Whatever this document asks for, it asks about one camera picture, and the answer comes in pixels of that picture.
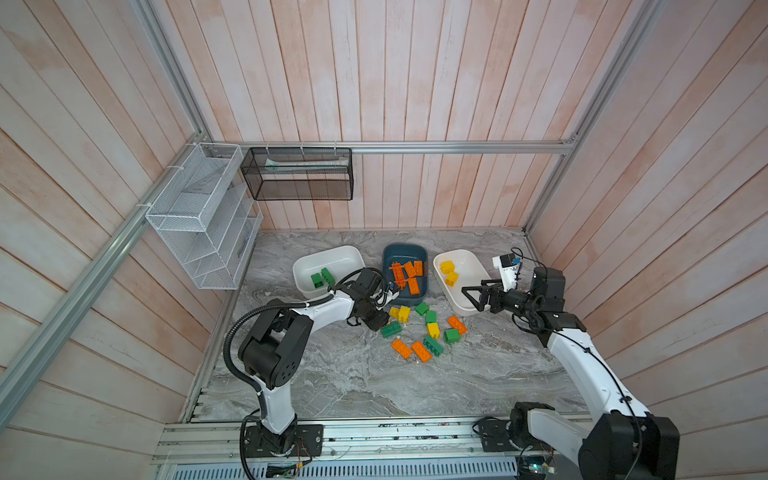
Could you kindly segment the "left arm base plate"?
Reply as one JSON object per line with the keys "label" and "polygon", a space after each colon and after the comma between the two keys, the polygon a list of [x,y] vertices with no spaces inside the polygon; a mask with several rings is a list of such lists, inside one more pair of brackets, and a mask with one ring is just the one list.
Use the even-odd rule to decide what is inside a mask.
{"label": "left arm base plate", "polygon": [[261,423],[247,424],[240,431],[239,450],[243,458],[314,458],[321,455],[322,424],[290,425],[282,434]]}

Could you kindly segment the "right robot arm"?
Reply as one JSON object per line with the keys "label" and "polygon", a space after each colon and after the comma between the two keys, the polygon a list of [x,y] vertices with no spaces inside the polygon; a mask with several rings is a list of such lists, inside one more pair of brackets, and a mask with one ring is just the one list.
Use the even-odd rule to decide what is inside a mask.
{"label": "right robot arm", "polygon": [[586,403],[586,429],[539,402],[518,402],[508,435],[521,450],[548,446],[574,463],[584,479],[672,479],[680,433],[671,419],[651,413],[607,365],[586,326],[565,309],[566,278],[538,266],[528,290],[513,288],[507,266],[500,278],[465,286],[462,294],[479,311],[511,314],[562,364]]}

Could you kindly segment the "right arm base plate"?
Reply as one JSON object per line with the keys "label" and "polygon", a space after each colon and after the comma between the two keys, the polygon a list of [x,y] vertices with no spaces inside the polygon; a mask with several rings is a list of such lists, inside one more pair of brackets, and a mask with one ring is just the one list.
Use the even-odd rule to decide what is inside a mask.
{"label": "right arm base plate", "polygon": [[472,430],[480,437],[484,452],[522,451],[530,445],[524,422],[516,415],[510,420],[482,417],[473,424]]}

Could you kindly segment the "yellow lego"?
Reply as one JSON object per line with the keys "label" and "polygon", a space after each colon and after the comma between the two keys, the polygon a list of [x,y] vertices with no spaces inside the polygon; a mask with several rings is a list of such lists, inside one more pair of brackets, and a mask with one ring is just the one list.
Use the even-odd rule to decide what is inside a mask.
{"label": "yellow lego", "polygon": [[445,283],[449,287],[453,287],[456,284],[456,281],[458,280],[459,275],[456,272],[448,273],[445,276]]}

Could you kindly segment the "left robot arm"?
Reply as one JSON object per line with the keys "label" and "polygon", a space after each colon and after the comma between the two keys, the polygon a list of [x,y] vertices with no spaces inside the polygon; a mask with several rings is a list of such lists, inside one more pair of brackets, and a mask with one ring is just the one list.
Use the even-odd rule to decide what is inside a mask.
{"label": "left robot arm", "polygon": [[336,322],[377,332],[389,322],[385,307],[399,293],[380,270],[363,267],[323,296],[305,302],[274,299],[235,322],[225,335],[222,357],[229,372],[257,394],[265,434],[283,440],[296,428],[289,382],[310,336]]}

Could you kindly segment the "yellow lego brick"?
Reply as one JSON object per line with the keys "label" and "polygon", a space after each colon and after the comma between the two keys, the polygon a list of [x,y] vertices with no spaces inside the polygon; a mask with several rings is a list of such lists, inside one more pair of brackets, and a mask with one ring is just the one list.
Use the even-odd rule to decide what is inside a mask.
{"label": "yellow lego brick", "polygon": [[411,309],[406,306],[401,306],[398,310],[397,320],[401,323],[407,323],[409,321]]}
{"label": "yellow lego brick", "polygon": [[428,322],[427,323],[427,331],[428,335],[433,339],[439,339],[440,338],[440,329],[436,322]]}
{"label": "yellow lego brick", "polygon": [[450,274],[455,270],[455,265],[452,261],[444,261],[440,264],[440,271],[443,274]]}

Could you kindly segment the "dark green lego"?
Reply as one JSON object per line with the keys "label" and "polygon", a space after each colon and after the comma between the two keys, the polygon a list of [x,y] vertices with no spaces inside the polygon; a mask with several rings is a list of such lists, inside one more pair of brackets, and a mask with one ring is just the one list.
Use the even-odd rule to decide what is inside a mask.
{"label": "dark green lego", "polygon": [[402,324],[400,322],[391,322],[386,324],[380,329],[381,335],[385,338],[391,338],[396,335],[399,335],[403,330]]}

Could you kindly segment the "long orange lego plate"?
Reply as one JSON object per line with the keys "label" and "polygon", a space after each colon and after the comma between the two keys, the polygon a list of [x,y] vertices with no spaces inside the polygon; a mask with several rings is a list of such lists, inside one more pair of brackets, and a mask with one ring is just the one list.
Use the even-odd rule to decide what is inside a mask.
{"label": "long orange lego plate", "polygon": [[393,262],[389,269],[393,273],[394,283],[399,286],[400,290],[404,290],[408,283],[404,266],[399,262]]}

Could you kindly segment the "green long lego brick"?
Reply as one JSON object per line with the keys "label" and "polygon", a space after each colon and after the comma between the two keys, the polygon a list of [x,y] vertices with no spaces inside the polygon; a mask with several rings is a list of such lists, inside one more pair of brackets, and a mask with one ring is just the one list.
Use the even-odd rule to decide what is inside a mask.
{"label": "green long lego brick", "polygon": [[424,338],[423,345],[432,356],[439,357],[444,352],[444,348],[440,345],[440,343],[431,336],[426,336]]}

